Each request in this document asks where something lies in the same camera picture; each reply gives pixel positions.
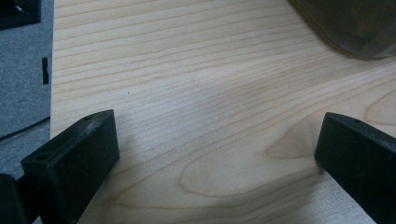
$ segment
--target glass object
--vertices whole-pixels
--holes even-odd
[[[396,0],[297,0],[337,46],[366,57],[396,54]]]

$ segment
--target black cable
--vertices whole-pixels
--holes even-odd
[[[32,129],[32,128],[34,128],[35,126],[40,125],[40,124],[42,124],[42,123],[44,123],[44,122],[46,122],[46,121],[48,121],[48,120],[50,120],[50,117],[44,118],[44,119],[40,120],[39,122],[36,122],[36,123],[34,123],[34,124],[32,124],[32,125],[26,127],[26,128],[23,128],[23,129],[20,129],[19,131],[16,131],[15,133],[9,133],[9,134],[7,134],[7,135],[5,135],[5,136],[3,136],[3,137],[0,137],[0,142],[4,141],[4,140],[6,140],[6,139],[8,139],[8,138],[10,138],[10,137],[12,137],[12,136],[15,136],[15,135],[17,135],[17,134],[26,132],[27,130]]]

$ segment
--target black clamp jaw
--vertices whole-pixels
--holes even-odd
[[[396,223],[396,139],[347,116],[327,113],[315,158],[377,223]]]
[[[113,110],[80,119],[21,161],[23,177],[0,175],[0,223],[77,223],[119,158]]]

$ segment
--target wooden table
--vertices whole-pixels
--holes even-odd
[[[120,162],[80,223],[371,223],[315,164],[326,111],[396,135],[395,58],[286,0],[56,2],[51,135],[114,109]]]

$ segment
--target black block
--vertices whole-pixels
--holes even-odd
[[[0,221],[2,224],[27,224],[17,183],[11,175],[0,174]]]
[[[77,223],[120,157],[113,110],[79,120],[21,161],[44,223]]]
[[[318,163],[377,223],[396,223],[396,139],[347,116],[327,113]]]
[[[1,0],[0,30],[41,21],[41,0]]]

